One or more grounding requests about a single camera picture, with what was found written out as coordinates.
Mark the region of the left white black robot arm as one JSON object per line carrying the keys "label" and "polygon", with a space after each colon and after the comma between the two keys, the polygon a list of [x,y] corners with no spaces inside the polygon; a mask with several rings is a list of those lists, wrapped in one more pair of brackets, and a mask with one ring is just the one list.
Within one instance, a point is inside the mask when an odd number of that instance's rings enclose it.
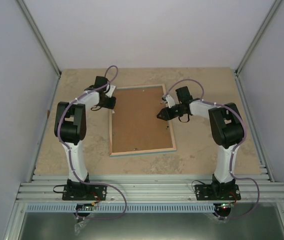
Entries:
{"label": "left white black robot arm", "polygon": [[54,134],[67,156],[67,185],[74,188],[74,194],[81,200],[91,195],[83,156],[83,140],[87,132],[86,110],[93,107],[113,110],[116,104],[113,96],[115,88],[105,76],[97,76],[94,84],[86,88],[77,99],[57,104]]}

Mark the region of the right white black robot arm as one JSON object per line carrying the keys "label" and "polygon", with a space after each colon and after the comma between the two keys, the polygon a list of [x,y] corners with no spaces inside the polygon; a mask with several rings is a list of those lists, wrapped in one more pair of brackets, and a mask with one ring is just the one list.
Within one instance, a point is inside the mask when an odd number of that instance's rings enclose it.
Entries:
{"label": "right white black robot arm", "polygon": [[235,103],[219,104],[193,98],[188,87],[176,90],[179,103],[169,94],[162,97],[167,104],[158,114],[157,118],[170,121],[184,115],[200,116],[209,119],[211,135],[218,146],[217,165],[212,175],[212,183],[208,187],[214,199],[222,200],[235,193],[235,178],[232,168],[239,145],[246,137],[246,130],[242,117]]}

